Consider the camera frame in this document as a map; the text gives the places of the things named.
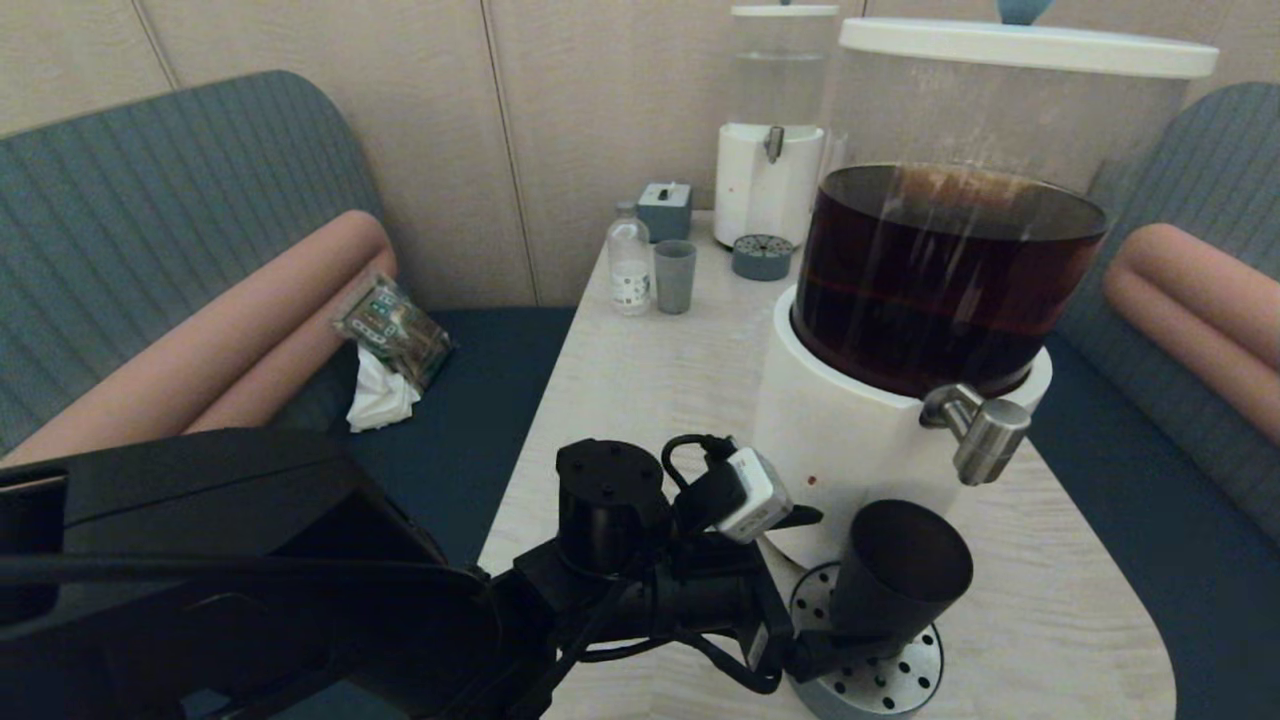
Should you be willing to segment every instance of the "gray striped upholstery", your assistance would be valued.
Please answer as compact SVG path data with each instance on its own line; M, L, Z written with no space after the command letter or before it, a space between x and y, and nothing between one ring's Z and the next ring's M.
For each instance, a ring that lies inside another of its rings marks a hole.
M0 454L349 209L381 217L351 128L285 72L0 141ZM278 423L326 427L330 375Z
M1170 126L1137 187L1059 332L1280 542L1280 448L1101 292L1120 240L1149 223L1178 225L1280 278L1280 86L1236 85L1194 104Z

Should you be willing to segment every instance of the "gray cup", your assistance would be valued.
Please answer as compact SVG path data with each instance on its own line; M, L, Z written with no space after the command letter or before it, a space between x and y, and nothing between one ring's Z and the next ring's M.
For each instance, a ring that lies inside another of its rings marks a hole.
M698 249L687 240L664 240L653 246L653 274L658 283L658 309L668 315L689 311L694 301L694 264Z

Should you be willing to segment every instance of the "clear plastic tank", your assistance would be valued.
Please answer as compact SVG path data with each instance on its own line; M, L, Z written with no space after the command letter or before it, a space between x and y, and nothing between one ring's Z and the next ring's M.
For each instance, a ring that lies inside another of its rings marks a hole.
M1088 270L1128 170L1217 50L892 18L845 20L840 45L796 334L899 395L1004 393Z
M836 5L736 5L728 122L813 126L835 36Z

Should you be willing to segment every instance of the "table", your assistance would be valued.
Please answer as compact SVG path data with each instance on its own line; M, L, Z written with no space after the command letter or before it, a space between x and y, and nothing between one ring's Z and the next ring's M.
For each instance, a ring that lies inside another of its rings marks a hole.
M741 279L710 238L710 220L709 213L695 214L698 270L685 315L655 307L640 318L614 314L602 252L481 553L489 571L556 534L554 457L564 445L621 439L657 454L669 437L690 432L750 442L769 316L795 282L800 258L786 281ZM694 462L677 465L696 473ZM1030 442L1000 480L965 488L947 519L973 551L975 573L969 592L938 620L946 674L916 717L1174 716L1174 675L1160 633ZM772 548L765 555L786 597L799 569ZM579 665L547 717L813 716L787 683L758 696L691 648L667 646Z

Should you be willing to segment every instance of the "crumpled tissue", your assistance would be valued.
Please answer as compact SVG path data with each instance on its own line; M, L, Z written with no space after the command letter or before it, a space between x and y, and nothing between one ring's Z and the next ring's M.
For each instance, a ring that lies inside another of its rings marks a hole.
M422 393L364 346L357 348L360 370L356 373L356 397L347 411L351 432L378 429L411 416L413 404L422 398Z

